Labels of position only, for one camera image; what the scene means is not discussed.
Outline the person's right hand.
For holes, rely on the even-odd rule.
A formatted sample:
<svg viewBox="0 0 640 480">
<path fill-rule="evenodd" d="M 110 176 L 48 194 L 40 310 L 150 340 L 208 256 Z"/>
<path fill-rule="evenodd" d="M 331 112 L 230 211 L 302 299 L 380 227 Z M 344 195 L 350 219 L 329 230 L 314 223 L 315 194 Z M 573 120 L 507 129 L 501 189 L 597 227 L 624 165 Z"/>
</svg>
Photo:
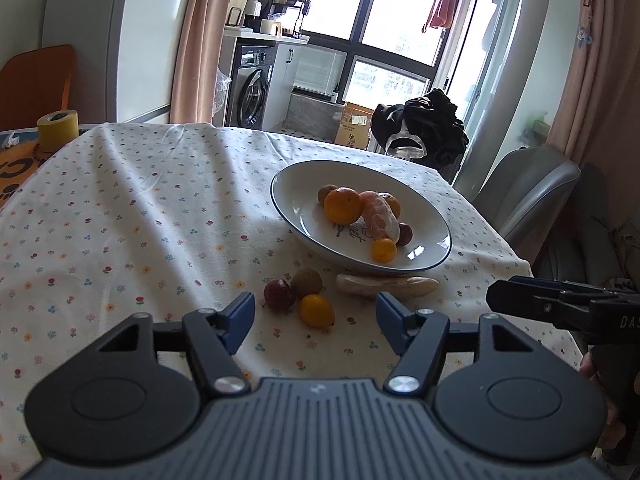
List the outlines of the person's right hand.
<svg viewBox="0 0 640 480">
<path fill-rule="evenodd" d="M 578 372 L 588 379 L 597 375 L 597 367 L 593 363 L 591 352 L 587 352 L 580 361 Z"/>
</svg>

